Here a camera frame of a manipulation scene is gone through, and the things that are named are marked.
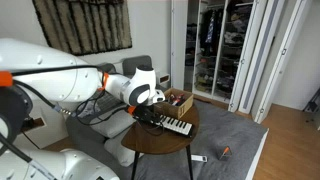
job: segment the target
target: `wooden floor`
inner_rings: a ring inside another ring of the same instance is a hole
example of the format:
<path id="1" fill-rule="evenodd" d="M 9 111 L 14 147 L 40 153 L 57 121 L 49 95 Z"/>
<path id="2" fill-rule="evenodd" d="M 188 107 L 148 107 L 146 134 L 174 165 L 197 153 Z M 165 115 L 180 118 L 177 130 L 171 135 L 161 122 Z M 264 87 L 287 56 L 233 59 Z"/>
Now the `wooden floor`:
<path id="1" fill-rule="evenodd" d="M 227 105 L 210 101 L 227 109 Z M 320 180 L 320 131 L 307 113 L 287 107 L 272 105 L 262 125 L 269 128 L 255 180 Z M 74 147 L 69 138 L 46 147 L 46 150 L 60 151 Z"/>

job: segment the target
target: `wooden box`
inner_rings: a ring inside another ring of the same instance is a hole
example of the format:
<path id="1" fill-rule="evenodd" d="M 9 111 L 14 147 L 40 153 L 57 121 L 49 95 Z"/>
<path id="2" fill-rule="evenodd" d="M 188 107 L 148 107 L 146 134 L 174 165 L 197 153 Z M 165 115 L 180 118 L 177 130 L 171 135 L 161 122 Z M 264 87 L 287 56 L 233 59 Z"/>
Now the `wooden box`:
<path id="1" fill-rule="evenodd" d="M 193 104 L 193 94 L 191 92 L 170 88 L 164 92 L 166 100 L 169 99 L 171 94 L 175 96 L 184 94 L 184 98 L 186 101 L 180 106 L 174 106 L 169 104 L 168 102 L 159 102 L 155 104 L 155 111 L 161 114 L 163 113 L 164 115 L 169 117 L 180 119 L 191 108 Z"/>

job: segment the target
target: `piano keyboard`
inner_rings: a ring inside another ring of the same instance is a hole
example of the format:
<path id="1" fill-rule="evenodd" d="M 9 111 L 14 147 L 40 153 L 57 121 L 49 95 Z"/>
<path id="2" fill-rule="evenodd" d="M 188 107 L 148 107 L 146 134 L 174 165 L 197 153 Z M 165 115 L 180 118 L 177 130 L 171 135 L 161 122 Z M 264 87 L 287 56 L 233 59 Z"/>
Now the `piano keyboard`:
<path id="1" fill-rule="evenodd" d="M 167 117 L 167 116 L 161 122 L 163 124 L 163 127 L 170 131 L 173 131 L 175 133 L 178 133 L 186 137 L 192 137 L 192 131 L 193 131 L 194 125 L 190 123 L 183 122 L 178 119 Z M 150 123 L 160 126 L 159 122 L 155 123 L 153 121 L 150 121 Z"/>

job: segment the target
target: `table leg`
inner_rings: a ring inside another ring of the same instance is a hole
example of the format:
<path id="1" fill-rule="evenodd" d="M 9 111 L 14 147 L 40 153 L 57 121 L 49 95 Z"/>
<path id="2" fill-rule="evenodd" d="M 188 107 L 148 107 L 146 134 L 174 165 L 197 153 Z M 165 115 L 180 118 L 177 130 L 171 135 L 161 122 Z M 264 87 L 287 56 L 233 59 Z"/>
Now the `table leg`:
<path id="1" fill-rule="evenodd" d="M 188 145 L 188 146 L 186 147 L 186 149 L 187 149 L 187 156 L 188 156 L 190 179 L 193 180 L 190 145 Z"/>
<path id="2" fill-rule="evenodd" d="M 134 176 L 136 174 L 138 159 L 139 159 L 140 152 L 136 151 L 134 154 L 134 162 L 133 162 L 133 169 L 131 174 L 131 180 L 134 180 Z"/>

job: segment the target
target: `round wooden table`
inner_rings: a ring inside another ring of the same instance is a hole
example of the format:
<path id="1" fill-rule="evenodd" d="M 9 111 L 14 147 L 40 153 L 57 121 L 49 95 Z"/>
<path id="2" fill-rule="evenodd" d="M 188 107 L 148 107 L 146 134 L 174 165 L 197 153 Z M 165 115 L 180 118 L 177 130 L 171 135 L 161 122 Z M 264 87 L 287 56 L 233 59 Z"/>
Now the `round wooden table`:
<path id="1" fill-rule="evenodd" d="M 144 131 L 142 127 L 137 123 L 134 123 L 131 126 L 128 133 L 122 139 L 121 144 L 127 147 L 128 149 L 135 151 L 134 164 L 131 176 L 132 180 L 135 176 L 140 153 L 160 155 L 173 153 L 183 148 L 186 148 L 187 150 L 190 178 L 193 179 L 190 143 L 195 138 L 199 127 L 199 115 L 196 106 L 193 105 L 184 114 L 184 116 L 180 118 L 180 120 L 194 125 L 191 138 L 184 137 L 182 135 L 176 134 L 168 130 L 165 130 L 161 136 L 153 136 Z M 145 128 L 154 127 L 142 123 L 141 125 Z M 159 133 L 161 132 L 161 130 L 159 128 L 159 130 L 152 132 Z"/>

